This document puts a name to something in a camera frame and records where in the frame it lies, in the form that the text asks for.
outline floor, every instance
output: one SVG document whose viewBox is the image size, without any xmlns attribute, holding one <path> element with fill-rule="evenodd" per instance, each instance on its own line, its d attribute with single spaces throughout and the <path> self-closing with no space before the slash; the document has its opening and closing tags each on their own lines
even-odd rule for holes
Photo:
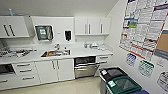
<svg viewBox="0 0 168 94">
<path fill-rule="evenodd" d="M 85 77 L 72 81 L 0 91 L 0 94 L 100 94 L 100 78 Z"/>
</svg>

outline cabinet handle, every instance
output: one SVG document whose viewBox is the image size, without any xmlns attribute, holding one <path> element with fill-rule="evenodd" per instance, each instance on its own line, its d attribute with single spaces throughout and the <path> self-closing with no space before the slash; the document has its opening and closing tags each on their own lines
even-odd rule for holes
<svg viewBox="0 0 168 94">
<path fill-rule="evenodd" d="M 85 34 L 86 34 L 86 27 L 87 27 L 87 25 L 85 24 Z"/>
<path fill-rule="evenodd" d="M 5 80 L 5 81 L 0 81 L 0 83 L 5 83 L 5 82 L 8 82 L 8 80 Z"/>
<path fill-rule="evenodd" d="M 103 59 L 103 58 L 108 58 L 108 57 L 100 57 L 100 59 Z"/>
<path fill-rule="evenodd" d="M 55 70 L 54 62 L 52 61 L 53 69 Z"/>
<path fill-rule="evenodd" d="M 103 31 L 103 25 L 101 24 L 101 33 L 102 33 L 102 31 Z"/>
<path fill-rule="evenodd" d="M 32 71 L 32 70 L 24 70 L 24 71 L 20 71 L 20 72 L 30 72 L 30 71 Z"/>
<path fill-rule="evenodd" d="M 4 29 L 5 29 L 5 31 L 6 31 L 7 36 L 10 36 L 10 35 L 8 34 L 7 29 L 6 29 L 6 25 L 3 25 L 3 26 L 4 26 Z"/>
<path fill-rule="evenodd" d="M 12 32 L 13 36 L 15 36 L 15 34 L 13 33 L 12 26 L 11 26 L 11 25 L 9 25 L 9 27 L 10 27 L 10 29 L 11 29 L 11 32 Z"/>
<path fill-rule="evenodd" d="M 107 63 L 107 61 L 105 61 L 105 62 L 99 62 L 100 64 L 102 64 L 102 63 Z"/>
<path fill-rule="evenodd" d="M 22 67 L 22 66 L 30 66 L 30 64 L 26 64 L 26 65 L 17 65 L 17 67 Z"/>
<path fill-rule="evenodd" d="M 31 77 L 31 78 L 23 78 L 22 80 L 29 80 L 29 79 L 34 79 L 34 77 Z"/>
<path fill-rule="evenodd" d="M 89 24 L 89 34 L 90 34 L 90 24 Z"/>
<path fill-rule="evenodd" d="M 58 60 L 57 60 L 57 67 L 58 67 L 58 69 L 59 69 Z"/>
</svg>

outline paper towel dispenser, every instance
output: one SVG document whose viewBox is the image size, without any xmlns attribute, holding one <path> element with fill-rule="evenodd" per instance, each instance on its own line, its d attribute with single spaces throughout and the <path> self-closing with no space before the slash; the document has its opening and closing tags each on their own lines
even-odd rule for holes
<svg viewBox="0 0 168 94">
<path fill-rule="evenodd" d="M 38 40 L 52 40 L 52 26 L 35 26 Z"/>
</svg>

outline trash can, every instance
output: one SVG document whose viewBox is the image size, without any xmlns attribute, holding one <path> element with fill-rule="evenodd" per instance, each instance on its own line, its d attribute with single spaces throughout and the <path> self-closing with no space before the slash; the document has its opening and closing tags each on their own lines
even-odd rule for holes
<svg viewBox="0 0 168 94">
<path fill-rule="evenodd" d="M 145 90 L 142 90 L 142 91 L 131 93 L 131 94 L 149 94 L 149 93 Z"/>
<path fill-rule="evenodd" d="M 106 82 L 106 84 L 109 91 L 107 94 L 130 94 L 142 89 L 139 84 L 128 76 L 114 78 Z"/>
<path fill-rule="evenodd" d="M 100 78 L 101 78 L 100 93 L 107 94 L 106 82 L 121 76 L 127 76 L 127 74 L 119 67 L 102 69 L 100 71 Z"/>
</svg>

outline bulletin board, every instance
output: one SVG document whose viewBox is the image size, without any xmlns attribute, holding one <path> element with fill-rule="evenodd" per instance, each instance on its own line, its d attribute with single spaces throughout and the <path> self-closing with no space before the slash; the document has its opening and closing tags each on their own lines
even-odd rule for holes
<svg viewBox="0 0 168 94">
<path fill-rule="evenodd" d="M 128 0 L 119 46 L 150 61 L 167 15 L 168 0 Z"/>
</svg>

